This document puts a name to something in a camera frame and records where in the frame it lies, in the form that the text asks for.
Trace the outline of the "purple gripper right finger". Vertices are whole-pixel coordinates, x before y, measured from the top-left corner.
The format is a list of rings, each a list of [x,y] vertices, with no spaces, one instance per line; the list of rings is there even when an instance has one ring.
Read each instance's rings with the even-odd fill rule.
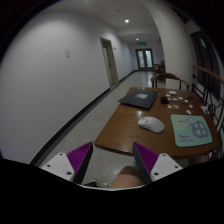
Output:
[[[144,185],[182,169],[168,154],[157,154],[136,142],[133,143],[133,155]]]

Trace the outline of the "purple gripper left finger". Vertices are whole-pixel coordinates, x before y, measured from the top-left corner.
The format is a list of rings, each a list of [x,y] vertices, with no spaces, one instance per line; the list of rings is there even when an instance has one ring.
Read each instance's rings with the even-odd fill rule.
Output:
[[[93,143],[88,142],[69,153],[59,152],[42,169],[75,184],[81,184],[93,153]]]

